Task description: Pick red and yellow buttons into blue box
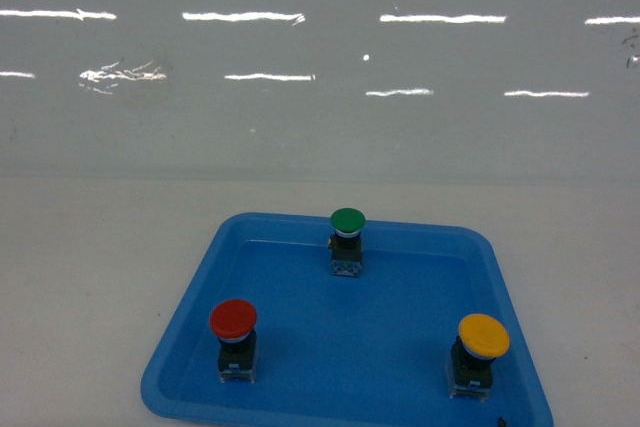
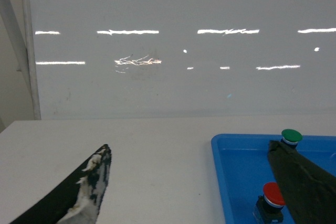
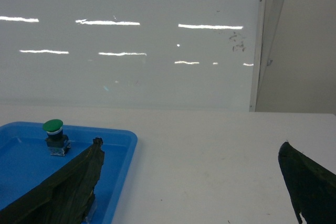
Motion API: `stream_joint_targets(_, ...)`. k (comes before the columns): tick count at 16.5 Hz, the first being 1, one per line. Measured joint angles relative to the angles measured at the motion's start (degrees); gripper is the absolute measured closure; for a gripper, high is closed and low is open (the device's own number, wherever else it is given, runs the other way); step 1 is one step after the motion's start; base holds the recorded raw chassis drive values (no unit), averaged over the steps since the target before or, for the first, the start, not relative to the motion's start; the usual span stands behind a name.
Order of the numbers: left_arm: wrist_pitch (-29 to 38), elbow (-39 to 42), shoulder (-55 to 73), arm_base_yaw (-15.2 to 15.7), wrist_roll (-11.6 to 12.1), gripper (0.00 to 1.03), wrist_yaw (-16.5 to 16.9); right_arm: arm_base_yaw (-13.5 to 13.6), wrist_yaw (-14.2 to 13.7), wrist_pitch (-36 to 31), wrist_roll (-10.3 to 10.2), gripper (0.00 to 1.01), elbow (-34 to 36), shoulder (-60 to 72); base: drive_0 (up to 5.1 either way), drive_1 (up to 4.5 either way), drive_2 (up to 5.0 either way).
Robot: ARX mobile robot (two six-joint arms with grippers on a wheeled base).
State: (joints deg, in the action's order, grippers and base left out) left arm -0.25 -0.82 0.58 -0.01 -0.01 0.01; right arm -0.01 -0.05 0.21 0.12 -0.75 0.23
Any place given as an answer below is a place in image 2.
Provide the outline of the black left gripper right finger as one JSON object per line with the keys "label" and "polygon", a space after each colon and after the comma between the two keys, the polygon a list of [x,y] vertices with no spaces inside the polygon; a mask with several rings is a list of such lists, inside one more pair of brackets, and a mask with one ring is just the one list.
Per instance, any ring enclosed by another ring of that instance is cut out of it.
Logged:
{"label": "black left gripper right finger", "polygon": [[335,176],[280,141],[267,159],[295,223],[335,223]]}

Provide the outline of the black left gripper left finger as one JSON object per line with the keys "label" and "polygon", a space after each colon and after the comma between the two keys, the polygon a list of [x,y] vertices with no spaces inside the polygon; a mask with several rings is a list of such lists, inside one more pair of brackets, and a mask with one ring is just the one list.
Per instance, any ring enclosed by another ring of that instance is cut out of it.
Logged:
{"label": "black left gripper left finger", "polygon": [[111,163],[112,151],[104,144],[12,223],[96,223]]}

